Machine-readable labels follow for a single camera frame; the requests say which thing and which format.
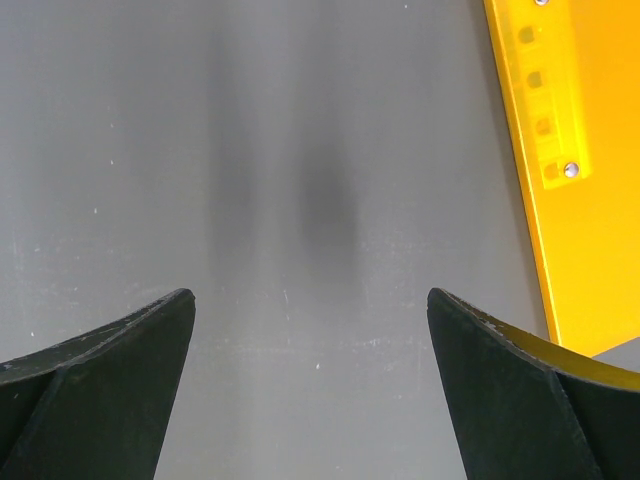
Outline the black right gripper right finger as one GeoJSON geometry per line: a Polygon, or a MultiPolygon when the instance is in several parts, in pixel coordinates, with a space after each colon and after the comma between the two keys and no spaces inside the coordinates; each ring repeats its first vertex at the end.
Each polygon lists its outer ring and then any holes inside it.
{"type": "Polygon", "coordinates": [[[638,478],[638,373],[440,288],[428,294],[427,320],[467,478],[638,478]]]}

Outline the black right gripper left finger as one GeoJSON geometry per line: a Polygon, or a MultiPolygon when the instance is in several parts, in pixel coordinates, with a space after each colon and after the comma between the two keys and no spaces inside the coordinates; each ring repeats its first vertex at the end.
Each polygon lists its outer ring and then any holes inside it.
{"type": "Polygon", "coordinates": [[[178,289],[1,365],[4,479],[151,479],[196,315],[178,289]]]}

